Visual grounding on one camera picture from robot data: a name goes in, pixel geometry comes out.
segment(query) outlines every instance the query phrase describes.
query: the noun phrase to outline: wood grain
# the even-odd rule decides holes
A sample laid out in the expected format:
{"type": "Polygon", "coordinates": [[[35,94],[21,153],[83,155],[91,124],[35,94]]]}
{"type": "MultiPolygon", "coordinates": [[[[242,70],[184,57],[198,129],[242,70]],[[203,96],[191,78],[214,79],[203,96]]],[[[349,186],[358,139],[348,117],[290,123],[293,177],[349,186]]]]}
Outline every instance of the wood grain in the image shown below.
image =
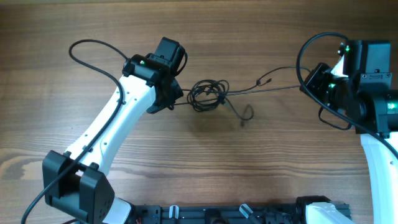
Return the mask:
{"type": "MultiPolygon", "coordinates": [[[[44,156],[73,143],[115,89],[68,57],[74,41],[98,39],[127,55],[145,55],[166,36],[189,54],[177,77],[183,88],[212,78],[226,79],[237,90],[270,69],[294,65],[301,45],[326,30],[391,40],[396,71],[397,6],[393,0],[0,6],[0,223],[19,222],[42,190],[44,156]]],[[[303,64],[335,63],[339,41],[316,42],[303,64]]],[[[85,44],[75,54],[121,75],[123,59],[110,49],[85,44]]],[[[298,83],[293,70],[272,79],[266,88],[298,83]]],[[[238,111],[250,103],[254,119],[242,127],[229,106],[145,114],[108,176],[117,195],[137,205],[262,204],[326,195],[351,204],[356,223],[372,222],[368,166],[354,131],[319,122],[318,106],[298,89],[230,100],[238,111]]],[[[41,201],[28,222],[68,219],[41,201]]]]}

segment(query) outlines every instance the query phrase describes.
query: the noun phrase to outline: wooden table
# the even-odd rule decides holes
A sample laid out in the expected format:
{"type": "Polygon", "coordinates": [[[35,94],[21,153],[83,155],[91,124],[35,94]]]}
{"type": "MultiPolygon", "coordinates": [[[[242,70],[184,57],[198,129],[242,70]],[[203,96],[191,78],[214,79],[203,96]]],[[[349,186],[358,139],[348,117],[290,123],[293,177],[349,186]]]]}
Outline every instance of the wooden table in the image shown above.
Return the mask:
{"type": "MultiPolygon", "coordinates": [[[[397,7],[393,0],[1,6],[0,223],[20,221],[42,190],[44,156],[73,143],[115,89],[108,78],[69,58],[73,42],[103,40],[132,56],[153,52],[166,36],[189,54],[177,77],[183,88],[210,78],[226,79],[237,90],[268,70],[294,65],[302,44],[326,30],[391,40],[396,71],[397,7]]],[[[319,40],[303,65],[333,65],[339,43],[319,40]]],[[[74,53],[121,76],[123,59],[106,47],[84,44],[74,53]]],[[[271,77],[264,88],[298,84],[294,70],[271,77]]],[[[349,203],[355,222],[373,221],[368,165],[354,131],[321,123],[319,106],[298,89],[229,99],[238,111],[251,104],[254,119],[242,127],[229,106],[197,113],[185,105],[145,114],[108,175],[117,196],[136,205],[239,205],[326,195],[349,203]]],[[[28,222],[68,219],[42,200],[28,222]]]]}

